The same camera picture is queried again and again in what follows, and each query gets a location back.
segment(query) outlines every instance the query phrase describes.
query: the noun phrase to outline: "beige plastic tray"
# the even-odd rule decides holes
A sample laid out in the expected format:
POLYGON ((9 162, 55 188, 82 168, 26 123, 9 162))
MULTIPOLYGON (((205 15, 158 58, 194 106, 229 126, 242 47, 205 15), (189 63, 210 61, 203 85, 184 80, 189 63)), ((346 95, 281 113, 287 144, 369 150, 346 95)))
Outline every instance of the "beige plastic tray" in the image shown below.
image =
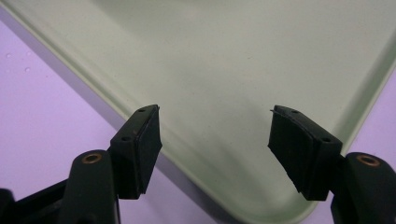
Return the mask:
POLYGON ((266 146, 270 109, 301 110, 345 152, 396 58, 393 0, 1 3, 125 118, 160 105, 163 153, 249 223, 315 205, 266 146))

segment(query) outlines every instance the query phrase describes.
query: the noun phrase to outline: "dark object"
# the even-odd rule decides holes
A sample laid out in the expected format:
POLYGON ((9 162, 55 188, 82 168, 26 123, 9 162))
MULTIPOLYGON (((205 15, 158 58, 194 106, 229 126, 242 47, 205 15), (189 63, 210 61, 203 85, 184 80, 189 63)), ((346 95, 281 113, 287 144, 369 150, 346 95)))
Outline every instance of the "dark object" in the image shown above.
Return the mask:
POLYGON ((276 105, 271 148, 299 192, 308 201, 334 194, 336 224, 396 221, 396 174, 378 157, 340 155, 342 143, 301 112, 276 105))
POLYGON ((159 107, 140 108, 108 151, 76 157, 69 179, 17 202, 0 189, 0 223, 120 223, 118 198, 146 193, 161 147, 159 107))

